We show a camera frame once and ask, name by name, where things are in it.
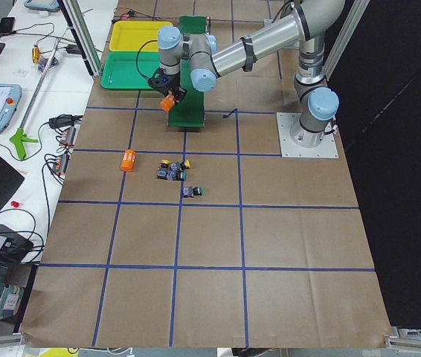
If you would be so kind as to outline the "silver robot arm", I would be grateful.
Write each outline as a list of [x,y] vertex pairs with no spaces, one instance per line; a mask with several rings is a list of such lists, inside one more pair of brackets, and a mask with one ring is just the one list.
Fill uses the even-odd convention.
[[297,145],[316,147],[339,107],[338,95],[327,88],[323,55],[324,34],[343,9],[343,1],[303,1],[284,17],[222,50],[216,48],[212,34],[185,33],[165,25],[159,29],[156,40],[159,67],[148,78],[148,85],[163,95],[160,107],[170,112],[187,94],[181,84],[182,61],[190,63],[188,77],[192,87],[204,93],[215,88],[218,78],[237,69],[250,72],[258,60],[297,42],[299,67],[294,87],[302,112],[289,133]]

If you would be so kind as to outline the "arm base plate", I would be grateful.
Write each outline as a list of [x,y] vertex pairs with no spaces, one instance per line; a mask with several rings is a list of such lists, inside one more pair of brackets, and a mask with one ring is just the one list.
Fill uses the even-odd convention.
[[331,124],[318,133],[307,132],[300,123],[300,113],[278,112],[277,129],[283,158],[338,159]]

